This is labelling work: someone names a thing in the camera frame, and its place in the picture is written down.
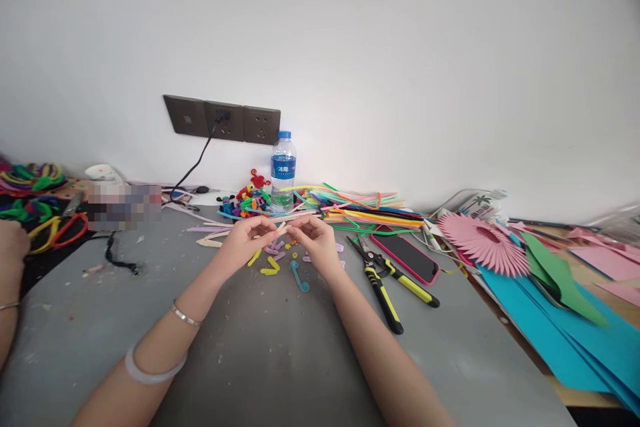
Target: gray table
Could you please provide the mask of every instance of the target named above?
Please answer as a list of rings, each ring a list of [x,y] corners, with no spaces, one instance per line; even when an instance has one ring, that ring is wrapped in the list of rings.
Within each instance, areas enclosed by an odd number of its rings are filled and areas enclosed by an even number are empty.
[[[205,216],[213,211],[203,208]],[[165,211],[162,222],[144,232],[118,234],[117,255],[145,264],[139,277],[107,266],[83,278],[83,270],[104,263],[105,241],[93,240],[29,292],[0,382],[2,426],[70,423],[129,346],[217,251],[195,243],[202,234],[185,232],[196,225],[189,216]],[[286,268],[273,277],[261,275],[264,255],[241,269],[215,300],[154,426],[384,425],[331,295],[314,267],[301,261],[303,248],[297,251],[310,291],[300,292]],[[340,256],[382,317],[359,256],[349,246]],[[454,268],[450,260],[439,260]],[[391,278],[385,285],[405,327],[398,341],[458,425],[575,425],[461,274],[441,274],[431,287],[442,303],[437,310]]]

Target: pink paper fan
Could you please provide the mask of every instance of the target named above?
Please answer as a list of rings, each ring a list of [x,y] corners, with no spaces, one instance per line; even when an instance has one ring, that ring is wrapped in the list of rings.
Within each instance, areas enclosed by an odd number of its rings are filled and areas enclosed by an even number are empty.
[[[456,248],[478,264],[507,277],[529,275],[522,249],[496,227],[461,213],[442,217],[438,226]]]

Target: wall switch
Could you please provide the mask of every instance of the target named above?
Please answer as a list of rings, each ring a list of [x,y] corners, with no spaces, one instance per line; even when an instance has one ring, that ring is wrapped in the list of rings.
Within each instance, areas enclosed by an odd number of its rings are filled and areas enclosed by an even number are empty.
[[[205,106],[202,100],[163,95],[175,133],[209,137]]]
[[[278,141],[280,111],[259,107],[243,107],[245,141],[273,145]]]
[[[207,117],[209,131],[213,129],[213,126],[215,125],[215,119],[225,117],[227,113],[229,114],[229,118],[224,119],[215,128],[215,132],[213,132],[213,138],[245,141],[242,105],[235,105],[234,103],[206,101],[205,115]]]

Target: white wall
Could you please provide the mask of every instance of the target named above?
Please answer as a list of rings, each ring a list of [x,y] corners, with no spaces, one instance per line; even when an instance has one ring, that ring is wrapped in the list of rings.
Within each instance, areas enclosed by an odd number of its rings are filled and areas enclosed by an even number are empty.
[[[298,180],[433,207],[508,189],[580,222],[638,198],[640,0],[0,0],[0,151],[176,181],[163,93],[282,110]],[[212,141],[190,183],[270,147]]]

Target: black cable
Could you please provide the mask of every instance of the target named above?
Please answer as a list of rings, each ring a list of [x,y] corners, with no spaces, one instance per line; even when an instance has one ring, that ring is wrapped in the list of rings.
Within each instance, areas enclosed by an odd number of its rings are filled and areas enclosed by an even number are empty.
[[[180,181],[178,183],[175,184],[175,187],[173,187],[173,189],[171,189],[171,193],[169,193],[169,200],[167,200],[166,202],[163,202],[163,205],[167,205],[168,203],[177,203],[178,205],[182,205],[184,206],[184,203],[181,201],[177,201],[173,199],[173,192],[175,192],[175,190],[180,186],[181,183],[183,183],[187,177],[189,177],[189,175],[191,174],[191,172],[198,166],[200,165],[200,161],[202,160],[202,156],[205,154],[205,150],[207,149],[207,147],[209,147],[209,142],[211,141],[211,139],[213,138],[213,132],[215,132],[215,128],[218,126],[218,124],[220,122],[222,122],[224,119],[229,119],[231,117],[231,114],[229,114],[229,112],[227,112],[225,115],[222,115],[218,118],[216,118],[214,120],[214,124],[213,124],[213,129],[211,129],[211,133],[209,134],[209,138],[207,139],[207,143],[205,143],[205,147],[202,149],[202,152],[200,153],[200,158],[198,159],[198,161],[195,163],[195,165],[193,167],[191,167],[189,169],[189,171],[187,173],[185,173],[185,176],[182,177],[180,179]]]
[[[116,267],[123,267],[123,268],[128,268],[129,270],[131,270],[131,273],[133,275],[139,275],[140,271],[138,270],[138,264],[132,264],[131,262],[120,262],[119,260],[116,260],[115,258],[113,258],[113,254],[111,253],[111,247],[113,247],[113,237],[115,236],[115,233],[117,232],[117,230],[115,232],[111,232],[111,235],[107,238],[107,249],[105,250],[105,259],[107,260],[107,262],[109,262],[111,265],[114,265]]]

